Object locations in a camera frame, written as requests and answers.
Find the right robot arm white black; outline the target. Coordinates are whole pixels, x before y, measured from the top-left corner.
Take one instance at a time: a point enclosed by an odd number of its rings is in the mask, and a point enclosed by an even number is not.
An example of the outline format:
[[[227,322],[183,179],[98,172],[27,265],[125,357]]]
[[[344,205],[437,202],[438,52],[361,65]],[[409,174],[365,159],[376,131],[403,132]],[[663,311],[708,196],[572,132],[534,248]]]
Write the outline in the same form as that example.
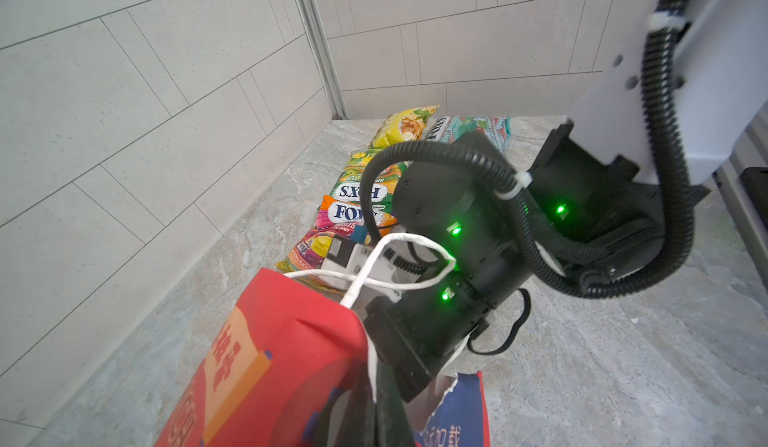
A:
[[[622,297],[675,273],[694,243],[705,181],[767,99],[767,0],[658,0],[630,45],[515,169],[487,136],[405,141],[360,182],[377,253],[372,191],[409,168],[393,210],[403,237],[442,254],[365,328],[403,400],[417,397],[488,315],[531,277],[582,299]]]

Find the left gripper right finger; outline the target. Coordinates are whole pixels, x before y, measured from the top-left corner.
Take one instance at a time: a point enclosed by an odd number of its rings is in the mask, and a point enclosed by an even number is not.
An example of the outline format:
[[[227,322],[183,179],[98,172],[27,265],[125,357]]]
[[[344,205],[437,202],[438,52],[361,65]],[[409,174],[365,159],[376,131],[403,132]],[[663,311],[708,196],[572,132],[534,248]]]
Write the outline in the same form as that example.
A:
[[[413,437],[392,369],[377,362],[375,380],[375,445],[414,447]]]

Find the red paper gift bag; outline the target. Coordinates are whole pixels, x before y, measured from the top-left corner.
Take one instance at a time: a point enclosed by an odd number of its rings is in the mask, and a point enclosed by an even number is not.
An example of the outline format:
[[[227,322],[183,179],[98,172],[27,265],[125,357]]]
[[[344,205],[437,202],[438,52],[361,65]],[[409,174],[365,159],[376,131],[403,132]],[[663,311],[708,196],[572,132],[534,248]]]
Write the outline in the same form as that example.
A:
[[[445,264],[411,283],[374,280],[376,247],[340,302],[300,283],[298,273],[263,269],[215,337],[157,438],[160,446],[312,446],[317,417],[337,395],[369,387],[375,404],[381,361],[364,320],[366,306],[438,284],[455,270],[445,247],[413,234]],[[402,399],[415,446],[486,446],[490,442],[483,376],[438,376],[410,402]]]

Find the yellow snack packet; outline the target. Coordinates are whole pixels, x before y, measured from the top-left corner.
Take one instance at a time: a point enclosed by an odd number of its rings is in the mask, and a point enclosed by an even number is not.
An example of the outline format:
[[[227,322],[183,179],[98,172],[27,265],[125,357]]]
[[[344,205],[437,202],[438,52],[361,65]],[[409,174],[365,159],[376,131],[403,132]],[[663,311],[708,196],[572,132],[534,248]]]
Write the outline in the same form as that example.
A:
[[[386,148],[405,141],[418,140],[440,105],[416,107],[388,116],[373,140],[372,148]]]

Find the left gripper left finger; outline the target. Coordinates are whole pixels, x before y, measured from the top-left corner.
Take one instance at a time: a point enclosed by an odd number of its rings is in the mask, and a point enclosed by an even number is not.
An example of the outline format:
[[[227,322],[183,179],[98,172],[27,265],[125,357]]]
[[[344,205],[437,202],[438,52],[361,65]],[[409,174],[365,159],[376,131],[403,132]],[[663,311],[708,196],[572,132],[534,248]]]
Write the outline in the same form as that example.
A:
[[[337,395],[320,411],[312,446],[375,446],[375,404],[369,387]]]

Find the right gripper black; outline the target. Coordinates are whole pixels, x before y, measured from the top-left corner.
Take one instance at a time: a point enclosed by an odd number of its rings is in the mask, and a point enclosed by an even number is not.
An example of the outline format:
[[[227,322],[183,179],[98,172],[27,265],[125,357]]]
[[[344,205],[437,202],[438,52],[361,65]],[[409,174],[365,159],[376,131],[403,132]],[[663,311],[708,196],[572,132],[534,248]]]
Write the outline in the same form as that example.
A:
[[[434,286],[405,292],[396,303],[385,297],[372,300],[364,326],[392,369],[401,398],[416,398],[461,343],[481,356],[508,350],[531,312],[530,294],[522,287],[530,276],[523,264],[496,260],[476,271],[454,270]],[[489,327],[487,317],[515,292],[523,297],[523,311],[510,334],[494,350],[477,350],[473,341]]]

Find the orange Fox's candy packet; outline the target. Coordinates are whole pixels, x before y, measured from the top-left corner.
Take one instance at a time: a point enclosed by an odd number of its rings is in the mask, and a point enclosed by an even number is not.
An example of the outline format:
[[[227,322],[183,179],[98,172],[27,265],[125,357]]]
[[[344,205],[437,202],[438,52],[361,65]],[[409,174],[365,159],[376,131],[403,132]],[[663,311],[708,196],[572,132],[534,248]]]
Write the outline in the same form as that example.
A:
[[[363,226],[363,213],[358,203],[325,195],[312,227],[276,264],[276,268],[284,273],[319,269],[335,237],[352,238],[355,229]]]

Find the teal Fox's candy packet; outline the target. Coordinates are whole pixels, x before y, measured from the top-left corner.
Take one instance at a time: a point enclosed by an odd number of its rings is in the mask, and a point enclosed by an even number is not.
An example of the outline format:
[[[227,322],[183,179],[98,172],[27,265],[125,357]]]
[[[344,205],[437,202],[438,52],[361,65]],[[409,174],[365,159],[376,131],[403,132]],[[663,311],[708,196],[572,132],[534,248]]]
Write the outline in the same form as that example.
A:
[[[453,143],[469,132],[482,132],[490,143],[503,152],[512,131],[511,117],[441,116],[420,137],[421,140]]]

